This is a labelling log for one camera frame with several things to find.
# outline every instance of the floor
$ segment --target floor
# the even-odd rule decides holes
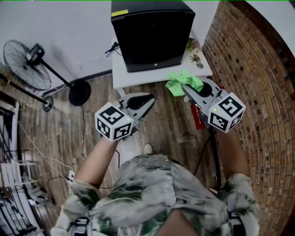
[[[248,18],[228,2],[220,2],[209,30],[203,52],[213,71],[212,79],[233,91],[246,104],[247,109],[237,132],[249,159],[254,193],[260,206],[261,235],[280,235],[295,204],[295,106],[292,83],[284,80],[287,74],[277,53],[267,39]],[[94,128],[94,113],[118,94],[112,89],[112,76],[89,81],[92,94],[83,105],[85,110],[85,156],[99,140]],[[165,83],[134,86],[130,92],[150,92],[156,103],[139,125],[139,132],[120,144],[118,150],[128,157],[140,153],[144,144],[151,142],[155,151],[164,153],[194,171],[203,144],[208,138],[206,130],[196,130],[189,104],[173,97]],[[47,156],[57,158],[77,171],[84,158],[83,112],[68,102],[67,88],[57,92],[54,108],[44,113],[41,104],[6,88],[26,106],[21,112],[21,122],[36,146]],[[24,133],[20,132],[21,147],[29,149],[27,159],[38,162],[33,170],[39,184],[56,201],[55,206],[35,208],[40,222],[48,232],[53,227],[61,205],[68,196],[67,184],[62,178],[51,180],[59,174],[33,148]],[[117,156],[114,156],[103,187],[112,184]],[[49,161],[67,176],[69,169]],[[210,148],[198,170],[197,177],[209,188],[214,186],[215,170]]]
[[[295,97],[282,61],[258,28],[220,2],[203,52],[213,80],[246,104],[240,140],[260,206],[260,234],[280,235],[295,204]]]

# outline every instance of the green cloth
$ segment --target green cloth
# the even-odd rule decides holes
[[[175,97],[184,95],[181,88],[182,85],[189,84],[198,92],[200,92],[204,86],[200,79],[195,76],[190,76],[188,71],[183,71],[181,75],[171,72],[168,76],[170,81],[167,82],[166,88],[168,88]]]

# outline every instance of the electric fan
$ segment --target electric fan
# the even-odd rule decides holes
[[[3,48],[3,58],[6,67],[24,86],[38,91],[49,89],[51,87],[51,79],[46,70],[47,68],[64,84],[71,88],[69,92],[69,101],[71,104],[74,106],[84,104],[88,100],[91,93],[90,85],[86,81],[78,81],[73,85],[68,83],[42,59],[44,53],[45,51],[43,47],[38,43],[30,50],[24,44],[16,40],[6,42]],[[46,97],[43,100],[13,84],[12,82],[10,82],[10,84],[27,95],[42,102],[44,111],[48,112],[51,109],[53,105],[53,98],[51,96]]]

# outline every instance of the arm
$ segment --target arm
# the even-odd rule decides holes
[[[224,169],[225,178],[233,174],[250,176],[249,163],[234,130],[223,133],[217,130],[219,159]]]
[[[79,169],[76,180],[99,188],[119,141],[110,142],[102,137]]]

